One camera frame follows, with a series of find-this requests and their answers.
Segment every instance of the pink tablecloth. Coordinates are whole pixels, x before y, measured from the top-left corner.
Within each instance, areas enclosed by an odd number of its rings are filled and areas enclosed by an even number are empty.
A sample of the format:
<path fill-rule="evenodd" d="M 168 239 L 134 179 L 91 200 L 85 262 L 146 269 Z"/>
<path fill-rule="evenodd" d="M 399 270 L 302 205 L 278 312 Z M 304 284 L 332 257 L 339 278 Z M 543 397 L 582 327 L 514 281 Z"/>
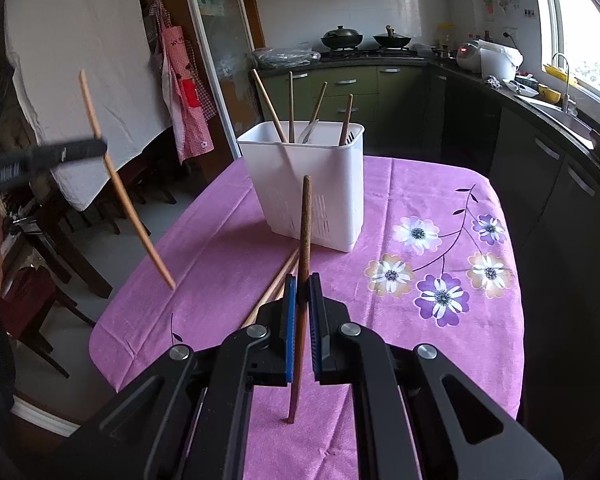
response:
<path fill-rule="evenodd" d="M 512 416 L 520 400 L 523 315 L 496 194 L 470 170 L 365 157 L 365 223 L 349 254 L 314 246 L 322 290 L 386 342 L 441 349 Z M 272 234 L 235 161 L 157 245 L 171 292 L 145 258 L 93 330 L 90 354 L 120 389 L 171 345 L 195 350 L 236 330 L 298 245 Z M 245 478 L 357 477 L 348 386 L 313 382 L 307 346 L 298 418 L 288 388 L 254 393 Z"/>

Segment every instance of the white plastic basket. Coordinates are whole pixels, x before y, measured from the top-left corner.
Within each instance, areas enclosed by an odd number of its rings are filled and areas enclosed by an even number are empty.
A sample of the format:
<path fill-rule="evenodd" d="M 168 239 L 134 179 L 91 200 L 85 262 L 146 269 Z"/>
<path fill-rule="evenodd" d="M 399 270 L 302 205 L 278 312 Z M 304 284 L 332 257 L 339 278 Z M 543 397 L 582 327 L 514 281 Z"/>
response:
<path fill-rule="evenodd" d="M 307 121 L 295 121 L 296 137 Z M 288 121 L 282 129 L 288 134 Z M 271 122 L 238 138 L 253 187 L 271 230 L 300 238 L 302 178 L 312 181 L 312 243 L 351 251 L 364 220 L 362 133 L 349 125 L 351 143 L 338 146 L 342 123 L 320 122 L 307 144 L 282 144 Z"/>

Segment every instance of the kitchen sink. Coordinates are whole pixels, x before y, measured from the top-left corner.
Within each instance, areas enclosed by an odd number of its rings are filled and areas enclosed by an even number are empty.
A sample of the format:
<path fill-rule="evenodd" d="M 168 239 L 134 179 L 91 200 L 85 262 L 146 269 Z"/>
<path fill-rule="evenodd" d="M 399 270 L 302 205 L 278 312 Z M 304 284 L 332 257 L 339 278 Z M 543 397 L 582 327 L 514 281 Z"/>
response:
<path fill-rule="evenodd" d="M 569 133 L 578 139 L 582 144 L 584 144 L 590 150 L 593 150 L 591 128 L 579 120 L 579 118 L 566 114 L 557 106 L 539 101 L 538 99 L 532 99 L 531 97 L 524 97 L 521 95 L 516 95 L 516 97 L 525 103 L 529 103 L 533 108 L 539 112 L 542 112 L 544 115 L 560 124 L 560 126 L 563 128 L 566 128 Z"/>

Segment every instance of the gas stove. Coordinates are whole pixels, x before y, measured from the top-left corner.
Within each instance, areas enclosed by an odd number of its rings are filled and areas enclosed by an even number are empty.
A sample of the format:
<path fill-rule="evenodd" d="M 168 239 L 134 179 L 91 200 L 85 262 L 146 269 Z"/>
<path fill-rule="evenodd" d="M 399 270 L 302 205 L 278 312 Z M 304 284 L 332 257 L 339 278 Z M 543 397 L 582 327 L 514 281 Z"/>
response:
<path fill-rule="evenodd" d="M 339 48 L 320 54 L 321 62 L 341 61 L 344 59 L 373 59 L 378 57 L 398 57 L 422 59 L 413 50 L 408 48 L 375 48 L 372 50 L 359 50 L 357 48 Z"/>

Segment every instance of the wooden chopstick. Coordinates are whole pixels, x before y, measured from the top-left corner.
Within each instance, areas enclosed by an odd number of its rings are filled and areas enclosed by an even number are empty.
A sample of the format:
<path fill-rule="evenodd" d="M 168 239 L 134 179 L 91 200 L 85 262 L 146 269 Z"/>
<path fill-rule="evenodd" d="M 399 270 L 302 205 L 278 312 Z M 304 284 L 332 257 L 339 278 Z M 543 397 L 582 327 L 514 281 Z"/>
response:
<path fill-rule="evenodd" d="M 302 218 L 300 221 L 300 264 L 298 270 L 298 301 L 296 302 L 296 344 L 294 348 L 294 378 L 291 383 L 291 399 L 287 422 L 296 421 L 302 377 L 302 354 L 306 335 L 306 317 L 311 256 L 311 178 L 304 176 L 302 183 Z"/>
<path fill-rule="evenodd" d="M 93 107 L 93 100 L 91 99 L 91 93 L 89 92 L 89 85 L 87 84 L 87 75 L 84 73 L 84 70 L 80 70 L 80 88 L 82 89 L 82 98 L 84 99 L 84 105 L 87 108 L 87 116 L 89 117 L 89 123 L 91 125 L 91 129 L 93 130 L 93 135 L 96 139 L 102 138 L 102 131 L 100 130 L 100 123 L 98 122 L 98 118 L 96 117 L 96 110 Z M 111 156 L 109 153 L 104 154 L 104 165 L 107 167 L 107 171 L 109 171 L 109 176 L 111 177 L 111 181 L 113 183 L 113 187 L 116 189 L 116 194 L 122 202 L 123 207 L 125 208 L 126 214 L 131 219 L 131 223 L 134 225 L 136 229 L 136 233 L 140 237 L 144 248 L 149 253 L 149 256 L 154 261 L 155 266 L 158 269 L 158 272 L 164 278 L 164 281 L 171 287 L 172 290 L 176 289 L 176 282 L 173 279 L 173 276 L 167 269 L 167 266 L 162 261 L 160 254 L 155 250 L 154 245 L 149 240 L 149 237 L 146 234 L 146 230 L 142 225 L 142 222 L 138 218 L 138 213 L 136 212 L 134 206 L 131 203 L 131 199 L 129 195 L 126 193 L 126 189 L 124 184 L 122 184 L 122 180 L 120 180 L 120 176 L 116 171 L 116 167 L 113 165 L 113 161 L 111 160 Z"/>
<path fill-rule="evenodd" d="M 270 301 L 279 300 L 282 297 L 285 289 L 285 278 L 288 274 L 294 274 L 296 269 L 298 268 L 298 254 L 300 250 L 296 249 L 291 256 L 284 263 L 280 272 L 276 274 L 275 278 L 271 281 L 267 290 L 264 291 L 262 297 L 258 300 L 256 305 L 253 307 L 253 310 L 249 313 L 249 315 L 245 318 L 243 324 L 240 328 L 244 328 L 246 326 L 252 325 L 256 321 L 256 317 L 258 316 L 258 311 L 261 306 L 265 303 L 269 303 Z"/>
<path fill-rule="evenodd" d="M 282 131 L 282 124 L 280 124 L 280 119 L 278 118 L 278 115 L 276 114 L 273 104 L 271 103 L 271 99 L 269 99 L 269 95 L 267 94 L 267 91 L 265 90 L 264 85 L 262 84 L 262 81 L 260 80 L 260 76 L 258 75 L 257 70 L 252 69 L 251 73 L 253 74 L 253 78 L 256 81 L 256 85 L 258 86 L 258 89 L 260 90 L 260 93 L 262 94 L 262 98 L 264 99 L 264 102 L 267 105 L 267 108 L 269 109 L 269 113 L 271 114 L 271 119 L 273 120 L 273 124 L 276 127 L 276 131 L 278 132 L 278 137 L 280 137 L 280 142 L 287 142 L 285 133 Z"/>
<path fill-rule="evenodd" d="M 311 114 L 311 120 L 309 120 L 309 124 L 313 123 L 318 118 L 318 112 L 320 111 L 320 105 L 322 104 L 322 98 L 324 97 L 324 93 L 327 91 L 327 82 L 322 83 L 322 87 L 320 88 L 320 95 L 318 95 L 318 100 L 315 102 L 314 113 Z"/>
<path fill-rule="evenodd" d="M 344 122 L 342 123 L 342 131 L 340 132 L 339 146 L 344 146 L 347 143 L 347 135 L 349 133 L 349 121 L 351 120 L 351 107 L 353 106 L 353 94 L 349 94 L 347 101 L 347 110 L 344 113 Z"/>
<path fill-rule="evenodd" d="M 294 73 L 289 72 L 289 142 L 296 142 L 296 126 L 294 124 Z"/>

